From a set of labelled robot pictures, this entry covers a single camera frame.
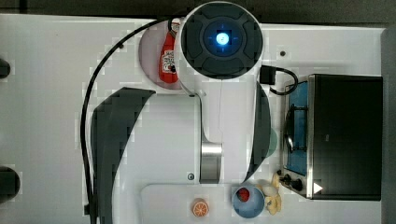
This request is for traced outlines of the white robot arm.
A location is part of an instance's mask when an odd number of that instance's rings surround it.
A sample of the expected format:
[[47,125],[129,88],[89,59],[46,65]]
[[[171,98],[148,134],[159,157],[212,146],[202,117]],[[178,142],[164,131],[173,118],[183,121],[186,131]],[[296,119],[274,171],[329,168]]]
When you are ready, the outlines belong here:
[[98,224],[143,224],[147,187],[239,185],[270,146],[264,36],[246,9],[209,2],[180,23],[178,89],[123,87],[92,113]]

